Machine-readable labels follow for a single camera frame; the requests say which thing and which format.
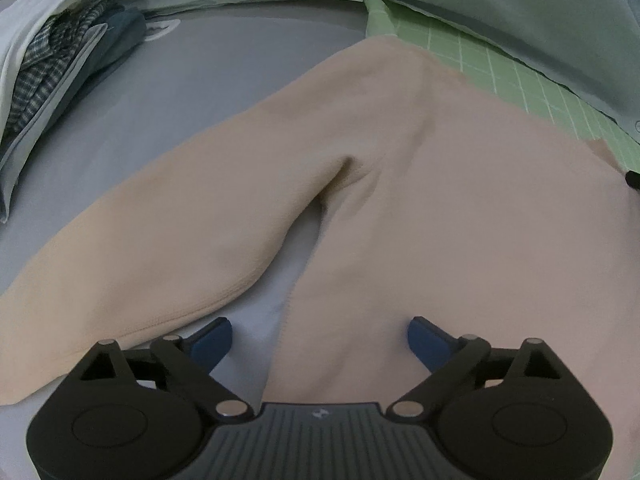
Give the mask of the beige long-sleeve garment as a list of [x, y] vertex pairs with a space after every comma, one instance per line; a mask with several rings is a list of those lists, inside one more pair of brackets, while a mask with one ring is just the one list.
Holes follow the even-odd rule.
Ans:
[[422, 315], [499, 347], [539, 337], [639, 456], [639, 195], [608, 148], [373, 37], [160, 156], [84, 210], [1, 297], [1, 401], [97, 341], [133, 347], [239, 297], [314, 200], [321, 234], [265, 396], [390, 403]]

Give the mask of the green cutting mat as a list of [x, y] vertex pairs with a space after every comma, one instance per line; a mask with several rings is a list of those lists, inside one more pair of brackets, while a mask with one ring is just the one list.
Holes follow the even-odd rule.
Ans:
[[579, 140], [605, 140], [625, 170], [639, 170], [639, 143], [613, 119], [570, 89], [438, 18], [386, 0], [363, 0], [367, 35], [394, 36], [415, 44], [465, 74], [477, 87], [495, 93], [526, 113], [544, 118]]

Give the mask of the grey checked shirt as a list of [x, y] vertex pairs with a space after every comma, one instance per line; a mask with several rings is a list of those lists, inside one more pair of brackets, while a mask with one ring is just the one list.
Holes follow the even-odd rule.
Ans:
[[27, 47], [1, 129], [1, 221], [38, 140], [74, 101], [125, 61], [146, 32], [143, 14], [118, 0], [82, 0], [47, 19]]

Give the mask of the white garment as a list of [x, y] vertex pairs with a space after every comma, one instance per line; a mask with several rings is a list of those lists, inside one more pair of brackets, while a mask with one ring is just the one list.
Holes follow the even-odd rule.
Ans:
[[28, 45], [48, 18], [82, 0], [16, 0], [1, 12], [1, 129], [8, 121], [13, 89]]

